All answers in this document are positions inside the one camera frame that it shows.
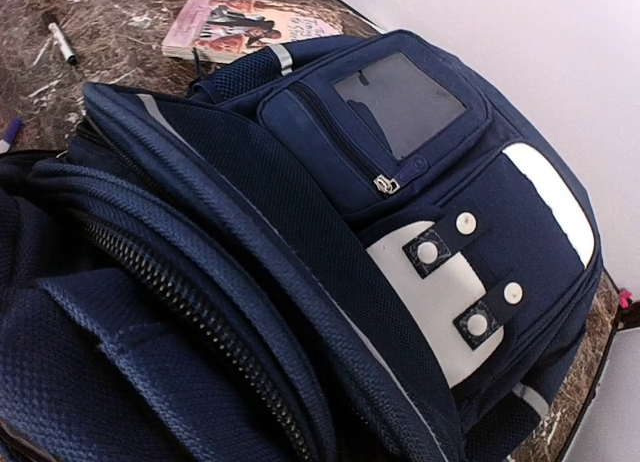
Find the white wall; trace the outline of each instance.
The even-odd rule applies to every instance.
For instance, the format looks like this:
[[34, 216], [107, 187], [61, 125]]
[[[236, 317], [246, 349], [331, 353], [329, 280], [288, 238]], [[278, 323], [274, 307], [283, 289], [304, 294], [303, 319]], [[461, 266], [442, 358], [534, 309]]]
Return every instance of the white wall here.
[[640, 294], [640, 0], [344, 0], [460, 56], [587, 186], [619, 285]]
[[596, 396], [564, 462], [631, 462], [640, 457], [640, 329], [615, 335]]

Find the white snap button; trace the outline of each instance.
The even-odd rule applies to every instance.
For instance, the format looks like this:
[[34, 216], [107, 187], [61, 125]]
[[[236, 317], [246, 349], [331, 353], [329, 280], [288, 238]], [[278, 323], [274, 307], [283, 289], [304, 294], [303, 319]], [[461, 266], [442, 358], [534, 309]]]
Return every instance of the white snap button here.
[[438, 260], [438, 247], [433, 242], [424, 242], [418, 246], [418, 258], [423, 264], [433, 264]]
[[467, 329], [469, 329], [469, 333], [475, 337], [480, 337], [488, 328], [489, 323], [484, 315], [472, 315], [467, 321]]
[[456, 219], [456, 228], [462, 235], [471, 235], [476, 231], [478, 222], [470, 212], [463, 212]]
[[511, 282], [504, 288], [504, 300], [511, 305], [516, 305], [522, 300], [524, 292], [517, 282]]

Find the zipper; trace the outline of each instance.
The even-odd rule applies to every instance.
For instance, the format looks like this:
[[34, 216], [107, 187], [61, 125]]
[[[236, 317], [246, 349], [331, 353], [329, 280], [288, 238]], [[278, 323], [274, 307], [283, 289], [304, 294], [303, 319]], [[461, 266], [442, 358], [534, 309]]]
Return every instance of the zipper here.
[[290, 87], [304, 104], [316, 115], [324, 129], [329, 134], [329, 137], [335, 142], [338, 148], [344, 153], [351, 163], [369, 180], [373, 182], [376, 189], [385, 195], [393, 195], [400, 190], [400, 184], [394, 178], [388, 178], [384, 174], [380, 174], [378, 169], [374, 167], [369, 160], [360, 154], [360, 152], [353, 147], [351, 142], [342, 133], [338, 124], [333, 120], [333, 117], [329, 111], [325, 108], [322, 102], [318, 99], [311, 89], [309, 89], [302, 82], [296, 82]]
[[53, 456], [33, 445], [2, 420], [0, 420], [0, 440], [4, 442], [11, 454], [20, 461], [56, 462]]
[[200, 333], [237, 372], [283, 429], [296, 456], [311, 460], [310, 447], [286, 405], [280, 391], [262, 367], [257, 357], [238, 336], [226, 319], [203, 294], [173, 265], [152, 255], [119, 231], [93, 217], [74, 212], [90, 241], [118, 261], [136, 280], [154, 293], [170, 310], [177, 313], [194, 331]]
[[166, 191], [158, 185], [153, 177], [151, 177], [135, 159], [114, 144], [93, 119], [91, 119], [89, 114], [86, 114], [84, 120], [76, 127], [76, 134], [83, 139], [87, 139], [89, 142], [111, 150], [154, 194], [160, 194], [167, 201], [171, 201]]

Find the brown marble surface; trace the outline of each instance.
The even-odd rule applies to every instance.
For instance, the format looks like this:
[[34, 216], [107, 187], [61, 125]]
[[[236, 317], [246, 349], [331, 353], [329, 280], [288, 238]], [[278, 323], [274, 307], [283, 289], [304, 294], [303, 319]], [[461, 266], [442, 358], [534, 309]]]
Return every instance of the brown marble surface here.
[[[336, 0], [280, 0], [339, 11], [345, 31], [373, 30]], [[180, 94], [194, 76], [191, 62], [162, 57], [160, 43], [185, 0], [2, 0], [0, 130], [16, 115], [25, 127], [16, 149], [60, 148], [82, 116], [85, 81], [118, 82]], [[68, 66], [40, 21], [52, 10], [79, 56]], [[555, 460], [582, 406], [610, 329], [617, 299], [603, 279], [588, 332], [551, 413], [512, 456]]]

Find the black marker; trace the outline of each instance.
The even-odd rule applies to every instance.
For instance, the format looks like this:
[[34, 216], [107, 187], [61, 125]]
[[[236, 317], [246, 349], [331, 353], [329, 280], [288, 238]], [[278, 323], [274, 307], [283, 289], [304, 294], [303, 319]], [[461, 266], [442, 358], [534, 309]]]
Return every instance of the black marker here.
[[60, 52], [62, 52], [62, 56], [67, 61], [67, 63], [71, 65], [75, 65], [78, 63], [78, 58], [76, 54], [73, 53], [73, 49], [67, 39], [65, 38], [60, 26], [58, 25], [58, 19], [51, 12], [45, 12], [42, 14], [42, 21], [44, 25], [47, 26], [47, 29], [53, 35], [53, 40], [58, 43], [58, 47], [60, 47]]

